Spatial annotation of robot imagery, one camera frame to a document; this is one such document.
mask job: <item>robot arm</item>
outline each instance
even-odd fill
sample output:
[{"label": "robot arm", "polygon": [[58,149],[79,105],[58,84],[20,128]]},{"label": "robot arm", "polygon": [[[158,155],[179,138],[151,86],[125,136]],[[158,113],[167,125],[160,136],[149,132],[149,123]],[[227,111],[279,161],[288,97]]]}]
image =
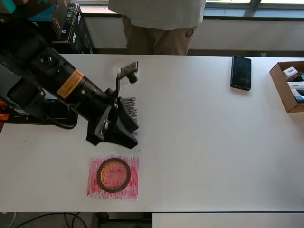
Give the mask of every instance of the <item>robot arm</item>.
[{"label": "robot arm", "polygon": [[43,96],[45,89],[88,121],[86,139],[92,144],[110,142],[128,148],[137,145],[132,132],[138,126],[118,96],[120,79],[137,81],[137,62],[121,69],[115,91],[102,91],[61,57],[32,23],[0,18],[0,31],[0,64],[22,77],[9,90],[6,101],[27,108],[36,118],[48,119],[52,104]]}]

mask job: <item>khaki pants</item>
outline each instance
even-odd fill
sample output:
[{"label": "khaki pants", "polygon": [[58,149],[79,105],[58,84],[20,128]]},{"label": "khaki pants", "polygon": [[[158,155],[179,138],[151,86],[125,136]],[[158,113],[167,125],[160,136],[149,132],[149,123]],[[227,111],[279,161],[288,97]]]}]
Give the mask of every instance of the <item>khaki pants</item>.
[{"label": "khaki pants", "polygon": [[186,55],[196,27],[175,30],[143,28],[122,15],[127,48],[132,55]]}]

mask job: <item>phone screen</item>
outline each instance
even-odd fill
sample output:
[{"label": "phone screen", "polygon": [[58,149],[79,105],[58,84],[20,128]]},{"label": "phone screen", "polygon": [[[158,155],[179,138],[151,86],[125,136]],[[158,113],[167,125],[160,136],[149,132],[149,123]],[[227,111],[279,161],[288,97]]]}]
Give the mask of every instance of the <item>phone screen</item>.
[{"label": "phone screen", "polygon": [[231,86],[251,89],[251,59],[233,56]]}]

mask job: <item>window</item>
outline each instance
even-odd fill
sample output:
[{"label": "window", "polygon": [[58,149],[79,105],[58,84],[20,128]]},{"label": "window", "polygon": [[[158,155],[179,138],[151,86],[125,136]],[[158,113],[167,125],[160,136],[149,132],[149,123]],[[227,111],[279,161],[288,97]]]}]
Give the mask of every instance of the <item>window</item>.
[{"label": "window", "polygon": [[[92,5],[101,5],[105,10],[108,4],[108,0],[71,0],[71,2],[90,5],[90,10],[95,7]],[[254,18],[260,17],[304,21],[304,0],[206,0],[204,15],[221,17],[221,19],[246,17],[255,20]]]},{"label": "window", "polygon": [[272,4],[304,4],[304,0],[262,0],[261,3]]},{"label": "window", "polygon": [[223,3],[249,3],[250,0],[207,0],[207,2],[223,2]]}]

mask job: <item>wall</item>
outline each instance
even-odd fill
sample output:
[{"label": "wall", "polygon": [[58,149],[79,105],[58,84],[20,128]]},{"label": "wall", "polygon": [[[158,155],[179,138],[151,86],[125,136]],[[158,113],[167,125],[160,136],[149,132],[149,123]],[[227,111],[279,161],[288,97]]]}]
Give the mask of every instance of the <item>wall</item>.
[{"label": "wall", "polygon": [[[96,48],[125,48],[121,18],[86,18]],[[191,49],[304,50],[304,22],[204,20]]]}]

